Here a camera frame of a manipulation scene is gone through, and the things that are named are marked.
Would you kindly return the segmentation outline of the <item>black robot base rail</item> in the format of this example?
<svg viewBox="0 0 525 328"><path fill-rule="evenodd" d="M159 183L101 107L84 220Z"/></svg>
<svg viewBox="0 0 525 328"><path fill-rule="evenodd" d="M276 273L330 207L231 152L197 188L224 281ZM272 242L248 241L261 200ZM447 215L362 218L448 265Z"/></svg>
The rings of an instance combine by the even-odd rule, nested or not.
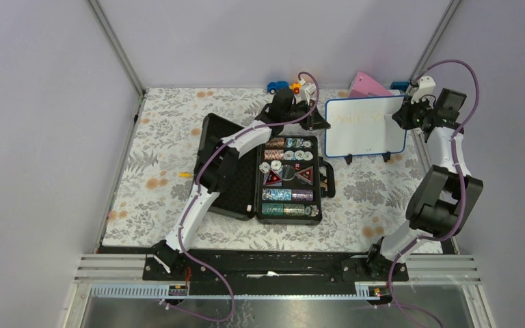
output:
<svg viewBox="0 0 525 328"><path fill-rule="evenodd" d="M191 249L155 245L142 279L180 282L192 296L352 295L358 284L406 282L406 266L374 245L367 253Z"/></svg>

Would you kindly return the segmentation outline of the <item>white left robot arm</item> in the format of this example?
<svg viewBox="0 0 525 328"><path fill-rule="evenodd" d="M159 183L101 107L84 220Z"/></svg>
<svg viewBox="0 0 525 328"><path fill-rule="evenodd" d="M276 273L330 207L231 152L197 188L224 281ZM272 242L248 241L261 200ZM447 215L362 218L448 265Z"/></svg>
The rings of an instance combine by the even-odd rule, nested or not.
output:
<svg viewBox="0 0 525 328"><path fill-rule="evenodd" d="M185 263L182 259L190 257L187 251L208 209L235 180L239 159L277 136L284 126L303 125L316 110L317 87L310 92L300 90L299 95L301 100L297 102L293 90L280 89L248 126L227 137L204 142L189 199L163 245L152 254L165 279L175 281L183 276Z"/></svg>

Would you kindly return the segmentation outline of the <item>blue framed whiteboard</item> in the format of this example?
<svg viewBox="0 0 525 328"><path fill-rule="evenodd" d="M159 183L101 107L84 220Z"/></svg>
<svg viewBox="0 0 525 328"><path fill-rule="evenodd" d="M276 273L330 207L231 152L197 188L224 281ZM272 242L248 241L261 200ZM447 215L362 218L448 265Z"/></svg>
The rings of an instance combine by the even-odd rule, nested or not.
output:
<svg viewBox="0 0 525 328"><path fill-rule="evenodd" d="M405 149L407 131L393 119L403 96L330 99L325 103L324 155L329 158L397 154Z"/></svg>

